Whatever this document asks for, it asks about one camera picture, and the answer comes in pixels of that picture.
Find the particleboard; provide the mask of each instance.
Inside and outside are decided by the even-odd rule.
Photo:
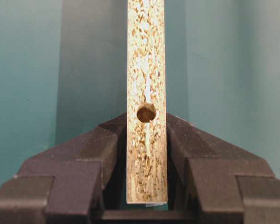
[[[128,0],[127,39],[127,203],[166,203],[164,0]]]

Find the teal wall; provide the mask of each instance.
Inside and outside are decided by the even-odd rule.
[[[125,0],[0,0],[0,185],[126,108]],[[280,178],[280,0],[166,0],[168,112]]]
[[[55,144],[61,0],[0,0],[0,185]]]

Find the vertical board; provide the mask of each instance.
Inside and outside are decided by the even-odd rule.
[[[128,0],[127,39],[127,203],[166,203],[164,0]]]

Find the drilled hole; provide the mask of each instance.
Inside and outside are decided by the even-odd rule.
[[[153,104],[144,103],[137,111],[137,117],[142,123],[149,123],[156,116],[157,112]]]

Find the wood chip texture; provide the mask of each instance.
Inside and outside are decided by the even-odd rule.
[[[164,51],[164,0],[128,0],[127,203],[167,202]]]

